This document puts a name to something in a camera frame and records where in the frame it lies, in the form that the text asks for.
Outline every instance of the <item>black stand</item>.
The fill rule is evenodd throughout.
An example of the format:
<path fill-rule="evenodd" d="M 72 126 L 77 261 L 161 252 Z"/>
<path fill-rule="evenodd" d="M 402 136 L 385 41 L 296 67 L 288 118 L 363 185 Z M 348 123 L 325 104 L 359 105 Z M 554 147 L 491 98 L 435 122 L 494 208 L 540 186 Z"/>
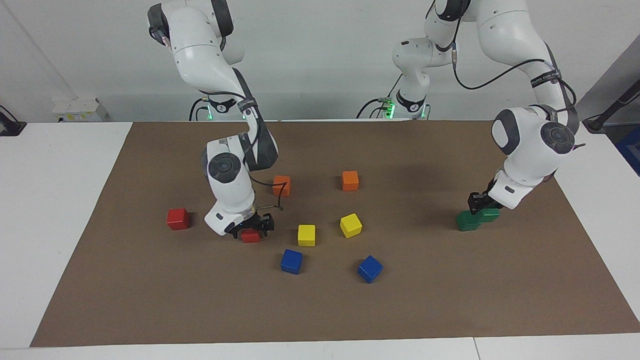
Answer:
<path fill-rule="evenodd" d="M 602 115 L 600 115 L 595 120 L 585 120 L 583 121 L 587 130 L 592 134 L 604 134 L 602 130 L 602 126 L 604 123 L 609 120 L 609 118 L 616 113 L 616 111 L 620 110 L 622 107 L 627 105 L 629 102 L 633 101 L 636 95 L 640 94 L 640 80 L 636 81 L 635 84 L 631 85 L 629 90 L 627 90 L 621 97 L 616 100 L 611 106 L 606 109 Z"/>
<path fill-rule="evenodd" d="M 2 124 L 5 130 L 0 132 L 0 136 L 18 136 L 22 132 L 25 126 L 27 126 L 26 122 L 22 121 L 11 121 L 4 113 L 0 111 L 0 124 Z"/>

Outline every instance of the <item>green block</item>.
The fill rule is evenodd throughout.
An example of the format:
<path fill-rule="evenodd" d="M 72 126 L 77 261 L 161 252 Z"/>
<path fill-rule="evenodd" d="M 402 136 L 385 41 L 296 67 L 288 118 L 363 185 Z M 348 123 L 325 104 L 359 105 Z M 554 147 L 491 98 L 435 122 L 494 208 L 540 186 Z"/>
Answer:
<path fill-rule="evenodd" d="M 469 210 L 465 210 L 458 214 L 456 223 L 458 223 L 458 229 L 460 231 L 473 231 L 477 230 L 483 223 L 492 222 L 499 216 L 500 210 L 498 209 L 482 209 L 475 215 L 471 215 Z"/>
<path fill-rule="evenodd" d="M 471 215 L 469 210 L 462 211 L 456 217 L 456 223 L 458 224 L 458 229 L 460 231 L 473 231 L 480 227 L 480 221 L 476 218 L 476 216 Z"/>
<path fill-rule="evenodd" d="M 477 218 L 480 222 L 492 222 L 500 216 L 500 210 L 498 209 L 482 209 L 475 215 L 471 215 Z"/>

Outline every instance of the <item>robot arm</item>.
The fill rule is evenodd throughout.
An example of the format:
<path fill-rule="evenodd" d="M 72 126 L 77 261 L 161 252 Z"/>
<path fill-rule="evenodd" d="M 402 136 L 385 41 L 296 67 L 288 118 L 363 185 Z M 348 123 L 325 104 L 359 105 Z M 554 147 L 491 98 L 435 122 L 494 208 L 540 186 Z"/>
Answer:
<path fill-rule="evenodd" d="M 242 74 L 230 66 L 220 44 L 233 31 L 225 0 L 181 0 L 152 6 L 149 33 L 170 48 L 182 79 L 207 96 L 232 99 L 249 125 L 248 132 L 211 141 L 203 167 L 217 201 L 205 216 L 216 233 L 253 228 L 273 230 L 270 214 L 259 216 L 249 171 L 271 167 L 278 148 Z"/>
<path fill-rule="evenodd" d="M 400 105 L 396 112 L 400 109 L 412 117 L 419 113 L 416 104 L 424 102 L 429 85 L 425 68 L 452 63 L 455 70 L 459 21 L 476 22 L 484 54 L 523 71 L 538 101 L 497 115 L 492 136 L 507 160 L 487 191 L 471 193 L 468 200 L 472 213 L 503 206 L 513 209 L 574 149 L 577 113 L 551 50 L 531 24 L 524 0 L 434 1 L 425 20 L 426 38 L 409 39 L 394 48 L 394 63 L 404 74 L 396 93 Z"/>

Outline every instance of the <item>table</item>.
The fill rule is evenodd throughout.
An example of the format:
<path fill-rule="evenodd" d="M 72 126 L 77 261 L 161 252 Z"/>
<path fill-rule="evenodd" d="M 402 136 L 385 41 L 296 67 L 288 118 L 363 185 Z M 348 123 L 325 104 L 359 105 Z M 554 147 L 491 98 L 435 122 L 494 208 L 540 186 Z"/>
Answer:
<path fill-rule="evenodd" d="M 30 124 L 0 139 L 0 358 L 250 357 L 635 359 L 640 334 L 25 349 L 92 213 L 131 123 Z M 640 179 L 604 135 L 581 129 L 556 178 L 636 316 Z"/>

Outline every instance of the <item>red cube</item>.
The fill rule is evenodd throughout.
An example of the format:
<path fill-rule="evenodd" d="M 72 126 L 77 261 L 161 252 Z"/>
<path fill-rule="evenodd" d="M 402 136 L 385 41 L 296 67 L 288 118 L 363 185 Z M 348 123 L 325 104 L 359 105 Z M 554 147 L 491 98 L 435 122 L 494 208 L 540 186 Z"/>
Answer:
<path fill-rule="evenodd" d="M 240 233 L 243 243 L 259 243 L 260 232 L 255 229 L 243 229 Z"/>
<path fill-rule="evenodd" d="M 166 224 L 171 230 L 183 230 L 189 228 L 189 213 L 187 209 L 171 209 L 166 216 Z"/>

